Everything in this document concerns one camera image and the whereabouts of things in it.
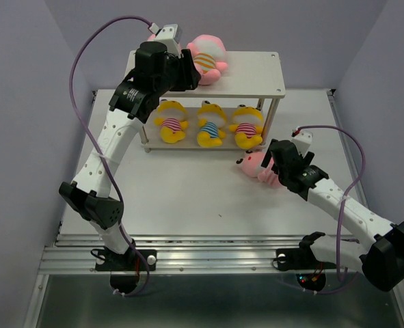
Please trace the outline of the pink plush orange stripes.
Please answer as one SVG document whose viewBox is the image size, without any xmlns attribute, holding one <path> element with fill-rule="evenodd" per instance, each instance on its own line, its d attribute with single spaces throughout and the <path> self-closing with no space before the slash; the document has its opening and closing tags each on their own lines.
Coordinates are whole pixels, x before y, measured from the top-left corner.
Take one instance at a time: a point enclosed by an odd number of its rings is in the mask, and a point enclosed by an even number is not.
<svg viewBox="0 0 404 328">
<path fill-rule="evenodd" d="M 212 85 L 228 69 L 226 48 L 217 36 L 202 34 L 187 44 L 196 69 L 201 74 L 200 85 Z"/>
</svg>

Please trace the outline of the yellow plush pink stripes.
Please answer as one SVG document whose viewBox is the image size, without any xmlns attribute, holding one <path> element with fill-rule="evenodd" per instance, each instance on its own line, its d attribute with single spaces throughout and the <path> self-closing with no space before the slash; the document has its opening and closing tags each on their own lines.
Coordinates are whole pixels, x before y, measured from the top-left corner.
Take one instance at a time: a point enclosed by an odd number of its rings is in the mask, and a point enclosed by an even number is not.
<svg viewBox="0 0 404 328">
<path fill-rule="evenodd" d="M 176 100 L 160 101 L 154 124 L 160 127 L 160 137 L 167 144 L 175 144 L 186 137 L 189 123 L 187 110 Z"/>
<path fill-rule="evenodd" d="M 263 115 L 255 107 L 239 105 L 231 117 L 230 132 L 234 133 L 236 145 L 250 150 L 262 143 Z"/>
</svg>

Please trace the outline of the yellow plush blue stripes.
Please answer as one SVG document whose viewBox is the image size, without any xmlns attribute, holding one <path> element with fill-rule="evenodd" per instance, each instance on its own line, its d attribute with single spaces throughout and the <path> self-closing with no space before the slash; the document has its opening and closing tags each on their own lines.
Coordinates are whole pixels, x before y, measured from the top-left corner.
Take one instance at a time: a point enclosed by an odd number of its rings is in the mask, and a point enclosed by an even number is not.
<svg viewBox="0 0 404 328">
<path fill-rule="evenodd" d="M 224 110 L 217 104 L 203 100 L 197 112 L 199 131 L 198 145 L 203 148 L 214 148 L 223 144 L 226 133 L 223 128 L 227 125 Z"/>
</svg>

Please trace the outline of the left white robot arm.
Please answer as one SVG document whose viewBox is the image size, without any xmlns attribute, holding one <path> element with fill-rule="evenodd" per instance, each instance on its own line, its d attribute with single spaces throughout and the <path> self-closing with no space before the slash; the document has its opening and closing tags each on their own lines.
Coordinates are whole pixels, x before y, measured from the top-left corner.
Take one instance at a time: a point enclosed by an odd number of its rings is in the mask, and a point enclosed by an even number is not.
<svg viewBox="0 0 404 328">
<path fill-rule="evenodd" d="M 119 269 L 135 261 L 132 239 L 122 226 L 124 202 L 113 199 L 115 174 L 133 138 L 168 91 L 194 90 L 201 76 L 189 49 L 173 54 L 157 41 L 141 43 L 135 66 L 117 86 L 109 101 L 102 131 L 92 139 L 93 150 L 72 182 L 64 182 L 59 194 L 75 212 L 99 233 L 112 251 L 111 261 Z"/>
</svg>

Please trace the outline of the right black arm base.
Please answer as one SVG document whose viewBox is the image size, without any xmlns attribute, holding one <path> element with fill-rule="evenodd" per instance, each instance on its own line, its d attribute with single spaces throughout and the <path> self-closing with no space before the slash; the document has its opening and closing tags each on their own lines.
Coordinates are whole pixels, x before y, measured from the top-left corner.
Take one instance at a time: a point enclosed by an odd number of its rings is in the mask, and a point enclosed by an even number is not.
<svg viewBox="0 0 404 328">
<path fill-rule="evenodd" d="M 308 248 L 284 248 L 277 249 L 272 265 L 279 271 L 290 270 L 314 270 L 321 268 L 321 262 Z"/>
</svg>

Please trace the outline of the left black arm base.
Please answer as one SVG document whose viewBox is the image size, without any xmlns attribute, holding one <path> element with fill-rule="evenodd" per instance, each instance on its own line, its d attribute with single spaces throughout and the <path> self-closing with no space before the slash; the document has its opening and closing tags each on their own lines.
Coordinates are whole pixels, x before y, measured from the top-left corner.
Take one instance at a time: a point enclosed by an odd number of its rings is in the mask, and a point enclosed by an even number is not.
<svg viewBox="0 0 404 328">
<path fill-rule="evenodd" d="M 94 248 L 90 254 L 95 258 L 95 270 L 98 272 L 150 272 L 156 270 L 157 251 L 155 249 L 140 249 L 137 255 L 132 249 L 125 254 L 117 254 L 110 249 Z"/>
</svg>

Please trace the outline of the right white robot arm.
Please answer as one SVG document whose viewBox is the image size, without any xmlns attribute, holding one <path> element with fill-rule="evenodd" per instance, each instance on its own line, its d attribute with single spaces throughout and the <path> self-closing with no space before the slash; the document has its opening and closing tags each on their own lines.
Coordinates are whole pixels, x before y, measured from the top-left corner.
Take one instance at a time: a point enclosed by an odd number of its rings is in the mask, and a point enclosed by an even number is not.
<svg viewBox="0 0 404 328">
<path fill-rule="evenodd" d="M 343 191 L 322 169 L 311 164 L 312 152 L 302 156 L 289 140 L 272 140 L 262 167 L 277 174 L 281 185 L 333 219 L 340 215 L 353 241 L 337 241 L 322 232 L 306 235 L 296 248 L 276 251 L 273 265 L 280 271 L 304 271 L 337 266 L 362 274 L 374 287 L 388 292 L 404 279 L 404 222 L 376 215 Z"/>
</svg>

